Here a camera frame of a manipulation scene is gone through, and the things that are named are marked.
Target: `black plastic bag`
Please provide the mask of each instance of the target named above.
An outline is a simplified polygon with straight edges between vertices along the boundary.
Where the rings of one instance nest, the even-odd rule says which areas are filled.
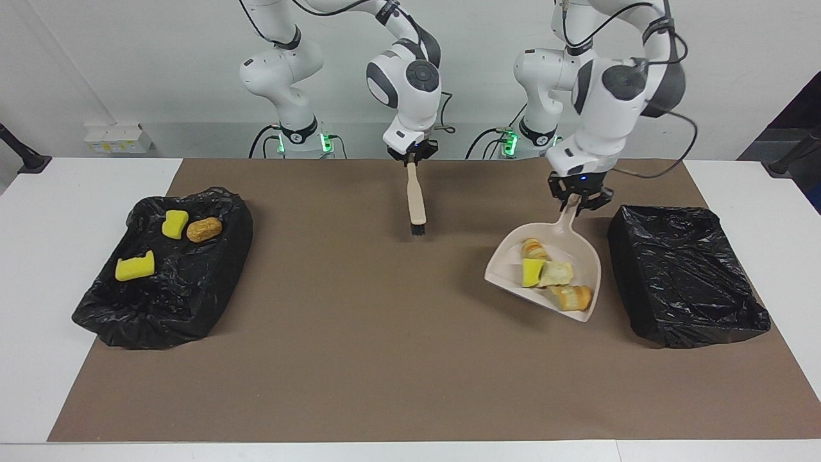
[[[706,209],[622,206],[610,256],[633,331],[668,348],[748,340],[770,329],[718,217]]]
[[[167,210],[185,210],[189,223],[208,217],[222,233],[204,243],[163,235]],[[165,349],[211,331],[236,287],[254,235],[245,202],[221,187],[188,197],[148,197],[128,215],[128,227],[71,319],[109,346]],[[154,251],[155,273],[114,279],[117,259]]]

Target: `brown table surface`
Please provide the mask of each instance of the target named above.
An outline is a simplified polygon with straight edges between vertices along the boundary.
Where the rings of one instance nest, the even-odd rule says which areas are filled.
[[[623,203],[705,206],[683,167],[650,181],[611,173],[614,202],[576,221],[603,263],[588,323],[486,283],[508,232],[558,217],[549,171],[543,159],[423,162],[428,234],[413,238],[398,163],[185,160],[169,195],[224,186],[254,214],[233,299],[201,341],[97,342],[49,440],[821,437],[821,404],[775,327],[694,350],[631,331],[609,219]]]

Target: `bread piece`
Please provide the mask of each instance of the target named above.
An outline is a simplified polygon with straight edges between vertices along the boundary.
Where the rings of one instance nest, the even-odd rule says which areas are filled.
[[[566,261],[548,261],[542,270],[539,287],[568,285],[573,280],[573,265]]]
[[[542,247],[538,239],[527,238],[521,244],[521,257],[533,258],[535,260],[550,260],[550,256]]]
[[[593,300],[593,290],[586,285],[551,287],[550,291],[559,297],[559,308],[564,312],[583,312]]]
[[[189,224],[186,230],[186,236],[188,240],[199,244],[218,236],[221,232],[222,223],[219,219],[209,217]]]

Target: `sponge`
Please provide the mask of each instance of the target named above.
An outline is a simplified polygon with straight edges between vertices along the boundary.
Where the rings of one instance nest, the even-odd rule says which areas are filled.
[[[533,287],[539,283],[539,276],[542,274],[544,263],[547,262],[541,258],[522,258],[521,259],[521,286]]]
[[[188,224],[188,212],[185,210],[169,210],[165,212],[163,234],[167,238],[180,240],[182,239],[182,230],[186,224]]]
[[[154,274],[154,252],[148,251],[145,256],[138,256],[128,260],[117,260],[114,270],[114,279],[120,282],[144,278]]]

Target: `white table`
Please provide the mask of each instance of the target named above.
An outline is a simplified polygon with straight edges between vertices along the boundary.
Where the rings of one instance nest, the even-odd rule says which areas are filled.
[[[809,462],[821,454],[821,440],[45,444],[94,340],[71,313],[128,211],[165,195],[180,163],[55,159],[0,196],[0,460]],[[821,326],[821,217],[792,182],[771,179],[759,164],[686,167],[821,396],[821,337],[812,333]]]

